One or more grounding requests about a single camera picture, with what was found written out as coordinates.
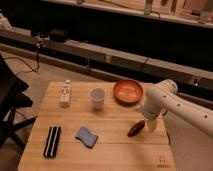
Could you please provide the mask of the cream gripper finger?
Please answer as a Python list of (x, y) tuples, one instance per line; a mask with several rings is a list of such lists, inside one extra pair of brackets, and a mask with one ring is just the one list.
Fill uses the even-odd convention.
[(147, 127), (149, 128), (149, 131), (154, 132), (157, 127), (157, 120), (156, 119), (147, 119), (146, 124), (147, 124)]

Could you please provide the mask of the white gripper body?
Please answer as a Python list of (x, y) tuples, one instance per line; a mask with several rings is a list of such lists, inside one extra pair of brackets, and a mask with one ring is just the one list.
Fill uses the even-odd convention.
[(154, 120), (160, 115), (162, 108), (150, 100), (145, 100), (141, 104), (140, 110), (146, 119)]

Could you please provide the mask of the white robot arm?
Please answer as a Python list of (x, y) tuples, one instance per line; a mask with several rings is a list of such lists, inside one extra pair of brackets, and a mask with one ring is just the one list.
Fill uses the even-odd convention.
[(166, 109), (213, 137), (213, 110), (184, 100), (178, 97), (177, 93), (178, 86), (171, 79), (150, 86), (140, 107), (143, 116), (148, 120), (154, 120), (162, 109)]

